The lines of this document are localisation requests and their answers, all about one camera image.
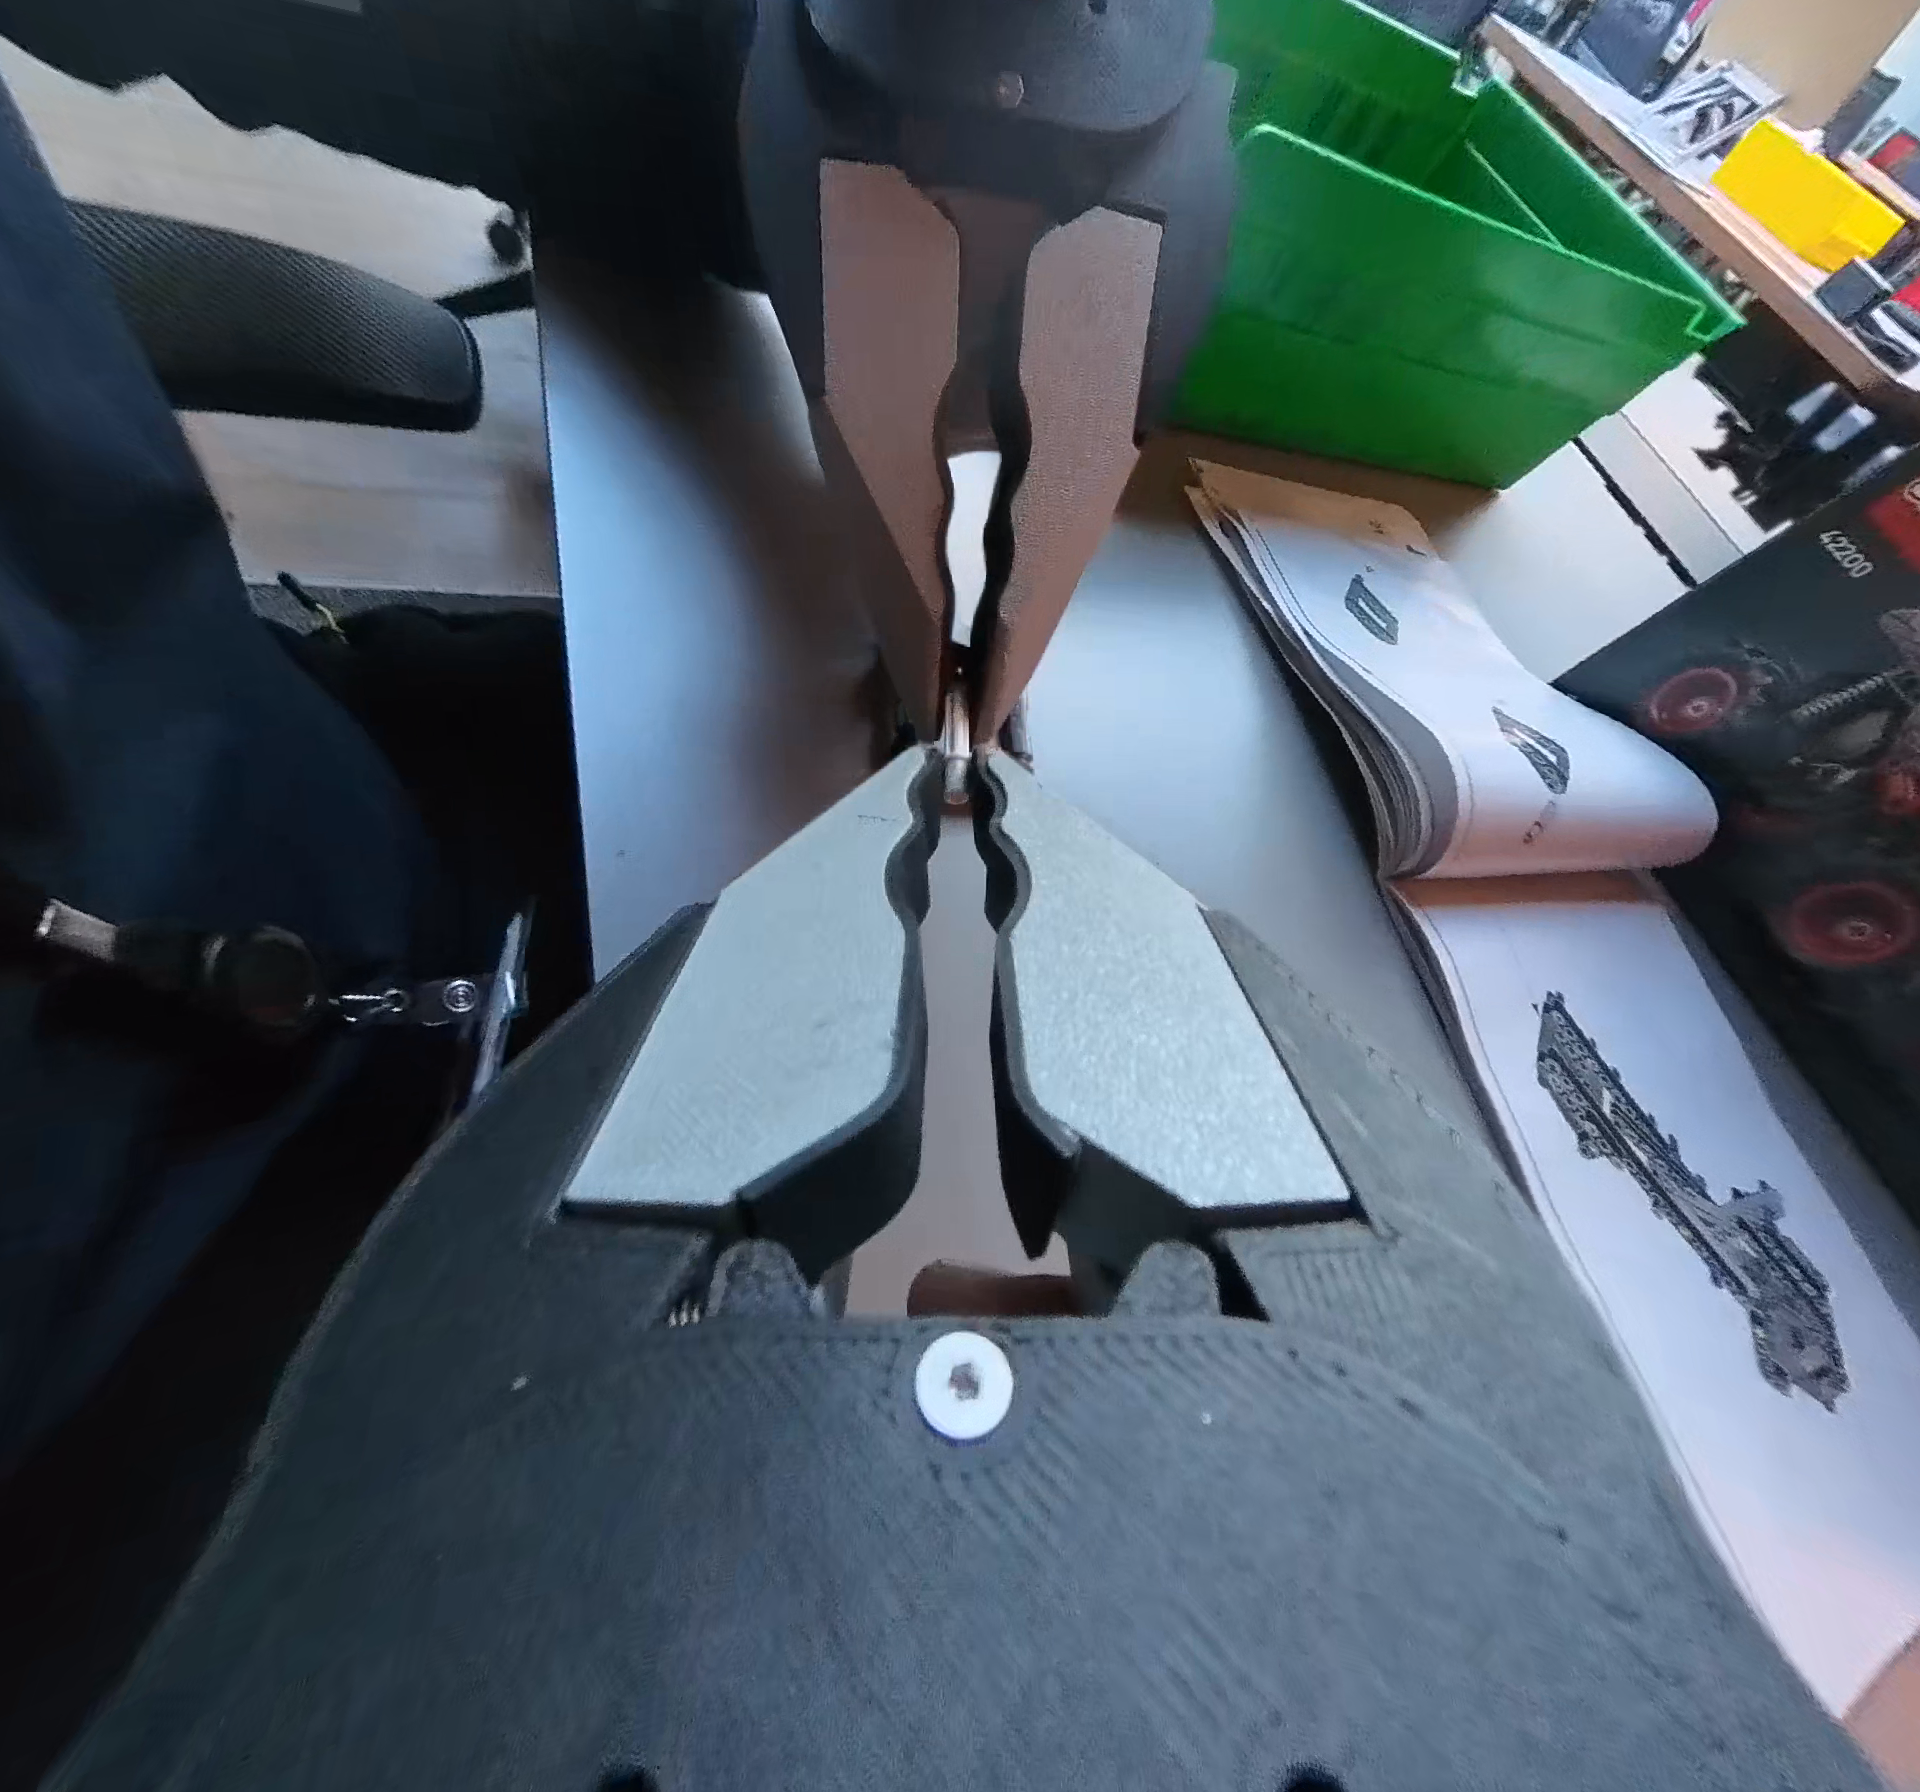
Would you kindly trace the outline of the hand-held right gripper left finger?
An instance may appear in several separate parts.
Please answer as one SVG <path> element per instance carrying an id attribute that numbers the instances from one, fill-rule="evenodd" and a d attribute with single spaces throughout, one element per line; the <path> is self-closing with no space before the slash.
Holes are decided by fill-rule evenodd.
<path id="1" fill-rule="evenodd" d="M 809 1283 L 921 1172 L 929 856 L 941 760 L 904 750 L 700 918 L 563 1207 L 781 1244 Z"/>

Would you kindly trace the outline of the yellow box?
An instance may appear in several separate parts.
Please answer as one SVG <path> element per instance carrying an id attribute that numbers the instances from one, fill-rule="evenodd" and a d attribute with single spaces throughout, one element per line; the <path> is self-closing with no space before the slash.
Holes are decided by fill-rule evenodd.
<path id="1" fill-rule="evenodd" d="M 1713 187 L 1819 273 L 1875 260 L 1903 217 L 1788 125 L 1760 119 L 1713 168 Z"/>

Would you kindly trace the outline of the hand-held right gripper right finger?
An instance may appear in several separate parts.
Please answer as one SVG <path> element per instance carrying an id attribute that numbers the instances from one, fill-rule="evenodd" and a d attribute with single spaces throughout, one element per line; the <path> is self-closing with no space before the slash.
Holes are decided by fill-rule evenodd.
<path id="1" fill-rule="evenodd" d="M 1360 1223 L 1207 911 L 1004 752 L 972 761 L 1001 1192 L 1117 1288 L 1161 1243 Z"/>

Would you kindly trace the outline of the green plastic bin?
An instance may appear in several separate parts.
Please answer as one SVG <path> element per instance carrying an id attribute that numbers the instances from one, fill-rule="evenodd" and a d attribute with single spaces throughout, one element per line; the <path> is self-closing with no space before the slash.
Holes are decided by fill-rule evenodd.
<path id="1" fill-rule="evenodd" d="M 1358 0 L 1214 0 L 1238 197 L 1185 431 L 1518 482 L 1740 325 L 1494 76 Z"/>

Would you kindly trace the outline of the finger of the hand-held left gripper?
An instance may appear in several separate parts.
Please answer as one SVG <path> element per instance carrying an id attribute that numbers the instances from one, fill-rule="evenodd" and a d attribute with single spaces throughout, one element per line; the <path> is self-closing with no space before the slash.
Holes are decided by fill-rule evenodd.
<path id="1" fill-rule="evenodd" d="M 1029 251 L 1013 366 L 1027 455 L 974 646 L 977 742 L 1022 700 L 1135 469 L 1161 250 L 1159 220 L 1079 214 Z"/>
<path id="2" fill-rule="evenodd" d="M 896 695 L 912 721 L 937 721 L 952 618 L 943 402 L 958 359 L 958 232 L 889 164 L 825 159 L 817 191 L 822 458 Z"/>

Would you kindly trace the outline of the black lego set box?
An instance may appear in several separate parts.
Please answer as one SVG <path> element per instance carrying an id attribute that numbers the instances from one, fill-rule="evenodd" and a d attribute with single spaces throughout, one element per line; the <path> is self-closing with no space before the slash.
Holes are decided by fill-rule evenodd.
<path id="1" fill-rule="evenodd" d="M 1918 461 L 1554 686 L 1715 798 L 1664 885 L 1908 1217 L 1918 1210 Z"/>

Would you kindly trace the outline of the wooden table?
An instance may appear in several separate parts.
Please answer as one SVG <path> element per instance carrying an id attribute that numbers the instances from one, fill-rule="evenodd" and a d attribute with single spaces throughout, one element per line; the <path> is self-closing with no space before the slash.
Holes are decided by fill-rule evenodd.
<path id="1" fill-rule="evenodd" d="M 1633 142 L 1630 100 L 1610 85 L 1553 51 L 1523 28 L 1501 18 L 1480 27 L 1480 40 L 1512 70 L 1518 86 L 1569 127 L 1641 191 L 1651 207 L 1705 250 L 1715 269 L 1731 273 L 1775 316 L 1810 357 L 1825 366 L 1861 404 L 1880 413 L 1896 430 L 1918 430 L 1916 372 L 1897 374 L 1814 300 L 1824 276 L 1773 240 L 1710 181 L 1656 161 Z"/>

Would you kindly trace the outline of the open lego instruction booklet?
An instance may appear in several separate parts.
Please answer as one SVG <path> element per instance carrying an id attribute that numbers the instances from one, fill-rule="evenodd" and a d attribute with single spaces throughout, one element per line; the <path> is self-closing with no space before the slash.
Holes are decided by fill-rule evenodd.
<path id="1" fill-rule="evenodd" d="M 1715 1550 L 1916 1787 L 1916 1230 L 1651 879 L 1705 850 L 1705 786 L 1409 510 L 1214 461 L 1188 501 L 1353 752 L 1379 889 Z"/>

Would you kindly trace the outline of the black badge reel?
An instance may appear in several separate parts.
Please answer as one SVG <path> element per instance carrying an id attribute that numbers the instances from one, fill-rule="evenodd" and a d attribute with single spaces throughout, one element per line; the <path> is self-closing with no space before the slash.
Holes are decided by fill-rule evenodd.
<path id="1" fill-rule="evenodd" d="M 4 958 L 96 968 L 240 1027 L 291 1043 L 325 1030 L 404 1030 L 448 1039 L 441 1110 L 452 1123 L 478 1105 L 509 1054 L 529 1002 L 529 950 L 539 906 L 509 915 L 493 964 L 435 979 L 349 970 L 290 929 L 217 930 L 171 920 L 110 923 L 4 879 Z"/>

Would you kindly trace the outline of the person's dark blue clothing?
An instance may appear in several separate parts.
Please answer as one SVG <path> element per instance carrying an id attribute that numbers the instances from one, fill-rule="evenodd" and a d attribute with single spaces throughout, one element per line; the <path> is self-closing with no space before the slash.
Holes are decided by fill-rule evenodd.
<path id="1" fill-rule="evenodd" d="M 588 988 L 563 642 L 539 610 L 265 620 L 152 366 L 4 95 L 2 1784 L 165 1612 L 276 1379 L 435 1138 L 452 1027 L 271 1031 L 80 960 L 58 900 L 304 942 L 317 993 Z"/>

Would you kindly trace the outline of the person's left forearm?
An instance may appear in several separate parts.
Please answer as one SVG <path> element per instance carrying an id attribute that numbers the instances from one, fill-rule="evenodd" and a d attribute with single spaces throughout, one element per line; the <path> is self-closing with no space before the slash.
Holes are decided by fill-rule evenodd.
<path id="1" fill-rule="evenodd" d="M 129 38 L 236 127 L 488 191 L 539 244 L 761 291 L 737 106 L 755 0 L 170 0 Z"/>

